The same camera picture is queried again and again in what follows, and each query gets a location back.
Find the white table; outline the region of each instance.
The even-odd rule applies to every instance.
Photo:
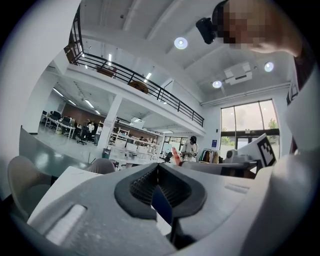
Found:
[[[81,170],[72,166],[68,167],[42,197],[27,223],[30,224],[37,215],[54,200],[68,193],[79,184],[101,175],[102,174]],[[171,232],[171,226],[158,213],[156,214],[156,226],[164,236]]]
[[[45,125],[44,125],[44,127],[46,127],[46,126],[47,126],[47,122],[48,122],[48,120],[50,120],[49,126],[51,125],[51,122],[54,122],[54,123],[56,124],[55,132],[57,132],[58,127],[59,127],[59,126],[62,126],[62,127],[64,127],[64,128],[69,129],[68,139],[70,139],[71,130],[72,130],[72,136],[71,136],[71,137],[73,137],[73,136],[74,136],[75,129],[76,129],[75,127],[68,126],[68,125],[64,125],[63,123],[61,123],[61,122],[59,122],[59,121],[57,121],[57,120],[53,120],[52,118],[50,118],[50,117],[46,116],[45,114],[42,114],[42,115],[46,118],[46,121],[45,121]]]

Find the blue sign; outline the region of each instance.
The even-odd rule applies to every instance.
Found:
[[[212,147],[215,148],[217,146],[217,140],[213,139],[212,140]]]

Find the gray chair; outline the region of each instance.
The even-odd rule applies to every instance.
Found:
[[[41,172],[28,158],[19,155],[9,163],[8,181],[18,213],[27,221],[50,188],[52,176]]]
[[[86,170],[96,174],[110,174],[116,171],[114,164],[106,158],[95,160]]]

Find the large window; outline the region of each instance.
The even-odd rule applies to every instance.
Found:
[[[178,154],[181,152],[182,147],[184,144],[186,144],[188,138],[187,137],[170,137],[170,136],[165,136],[164,137],[164,143],[163,146],[167,143],[170,144],[172,147],[175,147],[176,151]]]
[[[221,109],[220,155],[240,149],[266,133],[275,157],[280,156],[280,132],[272,100]]]

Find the black railing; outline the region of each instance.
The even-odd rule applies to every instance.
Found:
[[[146,79],[143,75],[118,63],[108,61],[103,57],[85,53],[81,37],[79,9],[73,21],[69,44],[64,50],[70,63],[84,66],[87,69],[96,70],[101,74],[126,83],[127,85],[154,97],[157,101],[168,104],[203,127],[204,118],[201,115],[153,81]]]

